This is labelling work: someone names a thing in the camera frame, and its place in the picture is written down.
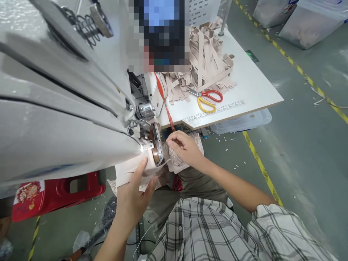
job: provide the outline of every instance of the red and yellow scissors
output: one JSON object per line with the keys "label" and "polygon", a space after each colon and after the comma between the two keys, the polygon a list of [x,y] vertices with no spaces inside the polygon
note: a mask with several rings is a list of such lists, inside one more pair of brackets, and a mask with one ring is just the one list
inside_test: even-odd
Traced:
{"label": "red and yellow scissors", "polygon": [[[207,101],[205,101],[204,99],[202,99],[202,96],[208,97],[209,99],[212,99],[212,100],[215,101],[215,102],[222,102],[222,100],[223,100],[222,94],[221,94],[220,92],[218,92],[218,91],[215,91],[215,90],[204,91],[204,92],[196,92],[195,90],[193,90],[193,89],[191,89],[191,88],[188,88],[188,92],[189,92],[189,93],[192,93],[192,94],[195,95],[195,96],[197,96],[197,103],[198,103],[199,108],[200,108],[202,111],[206,112],[206,113],[213,113],[214,111],[216,111],[216,107],[215,107],[214,104],[212,104],[212,103],[210,103],[210,102],[207,102]],[[216,98],[214,98],[214,97],[212,97],[212,96],[209,95],[209,94],[212,94],[212,93],[217,94],[217,95],[220,97],[220,100],[218,100],[218,99],[216,99]],[[208,105],[208,106],[210,106],[210,107],[212,107],[213,110],[208,111],[208,110],[204,109],[204,108],[202,107],[202,105],[201,105],[201,102],[204,103],[204,104],[206,104],[206,105]]]}

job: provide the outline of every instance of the pixelated area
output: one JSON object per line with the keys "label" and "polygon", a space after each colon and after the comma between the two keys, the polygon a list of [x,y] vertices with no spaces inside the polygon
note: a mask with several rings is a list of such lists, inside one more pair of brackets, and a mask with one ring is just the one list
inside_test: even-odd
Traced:
{"label": "pixelated area", "polygon": [[127,44],[129,71],[189,71],[189,1],[129,0]]}

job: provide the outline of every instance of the ruler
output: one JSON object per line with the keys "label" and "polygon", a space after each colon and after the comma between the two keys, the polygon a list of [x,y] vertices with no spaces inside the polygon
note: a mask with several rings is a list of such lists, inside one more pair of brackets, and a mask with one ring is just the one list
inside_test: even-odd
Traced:
{"label": "ruler", "polygon": [[197,113],[197,114],[195,114],[195,115],[188,116],[188,117],[182,119],[182,121],[183,121],[183,122],[190,122],[190,121],[195,121],[195,120],[203,119],[203,118],[209,117],[209,116],[211,116],[211,115],[218,114],[218,113],[220,113],[220,112],[224,112],[224,111],[233,109],[233,108],[235,108],[235,107],[238,107],[238,106],[241,106],[241,105],[244,105],[244,104],[245,104],[244,100],[239,100],[239,101],[236,101],[236,102],[234,102],[234,103],[229,103],[229,104],[226,104],[226,105],[217,107],[217,108],[216,108],[216,111],[213,112],[213,113],[205,113],[205,112]]}

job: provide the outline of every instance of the worktable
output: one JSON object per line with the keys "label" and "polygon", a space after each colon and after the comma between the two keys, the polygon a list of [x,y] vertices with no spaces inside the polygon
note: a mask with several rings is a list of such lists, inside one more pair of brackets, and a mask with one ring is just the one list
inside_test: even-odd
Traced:
{"label": "worktable", "polygon": [[[235,56],[230,78],[237,82],[237,86],[224,94],[223,101],[216,104],[214,113],[201,111],[193,95],[190,95],[191,102],[176,101],[174,105],[171,105],[166,98],[174,124],[183,123],[195,130],[270,107],[284,100],[229,31],[225,31],[220,39],[223,40],[222,53]],[[149,79],[151,85],[157,85],[154,73],[150,73]],[[157,121],[162,128],[170,126],[164,106]]]}

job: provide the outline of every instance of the yellow floor line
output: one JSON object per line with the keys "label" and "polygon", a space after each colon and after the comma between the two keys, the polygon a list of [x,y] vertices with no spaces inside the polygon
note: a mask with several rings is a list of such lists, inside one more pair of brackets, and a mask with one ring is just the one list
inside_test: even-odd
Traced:
{"label": "yellow floor line", "polygon": [[37,237],[37,234],[39,232],[40,219],[41,219],[41,216],[38,216],[37,219],[36,219],[35,230],[34,230],[34,235],[33,235],[33,240],[32,240],[32,248],[31,248],[31,250],[29,252],[28,261],[32,261],[33,260],[33,255],[34,255],[34,250],[35,250],[35,243],[36,243],[36,237]]}
{"label": "yellow floor line", "polygon": [[344,114],[344,112],[337,107],[337,105],[322,91],[322,89],[320,89],[314,82],[313,80],[303,71],[303,69],[297,64],[295,63],[295,61],[293,59],[290,58],[290,56],[288,56],[286,54],[286,52],[273,40],[271,39],[271,37],[268,35],[267,30],[263,29],[260,27],[260,24],[257,23],[253,17],[248,13],[248,11],[238,2],[238,0],[234,0],[234,2],[238,5],[238,7],[244,12],[244,14],[248,17],[248,19],[250,21],[253,22],[254,26],[259,28],[261,30],[261,32],[265,35],[265,37],[267,38],[267,40],[269,42],[271,42],[273,44],[273,46],[275,48],[277,48],[277,50],[297,69],[297,71],[304,77],[304,79],[306,81],[309,82],[309,84],[322,96],[324,96],[327,100],[327,102],[329,103],[329,105],[331,106],[331,108],[337,112],[337,114],[345,121],[345,123],[348,124],[348,117],[347,115]]}
{"label": "yellow floor line", "polygon": [[278,193],[277,193],[277,191],[276,191],[276,188],[274,187],[274,185],[273,185],[273,183],[272,183],[272,181],[271,181],[271,178],[269,177],[269,175],[268,175],[268,173],[267,173],[267,170],[265,169],[265,166],[263,165],[263,163],[262,163],[262,161],[261,161],[261,159],[260,159],[260,157],[259,157],[259,155],[258,155],[258,153],[257,153],[257,151],[256,151],[256,149],[255,149],[255,147],[254,147],[254,145],[253,145],[253,143],[251,142],[248,133],[247,133],[246,131],[243,131],[243,135],[244,135],[244,137],[245,137],[246,142],[248,143],[248,146],[249,146],[251,152],[252,152],[253,155],[254,155],[254,158],[255,158],[256,161],[257,161],[258,166],[260,167],[260,170],[261,170],[261,172],[262,172],[262,175],[263,175],[264,178],[265,178],[265,181],[266,181],[266,183],[267,183],[267,186],[268,186],[269,190],[271,191],[271,193],[272,193],[272,195],[273,195],[273,198],[275,199],[275,201],[278,202],[278,204],[279,204],[280,206],[283,206],[283,203],[282,203],[282,201],[280,200],[280,197],[279,197],[279,195],[278,195]]}

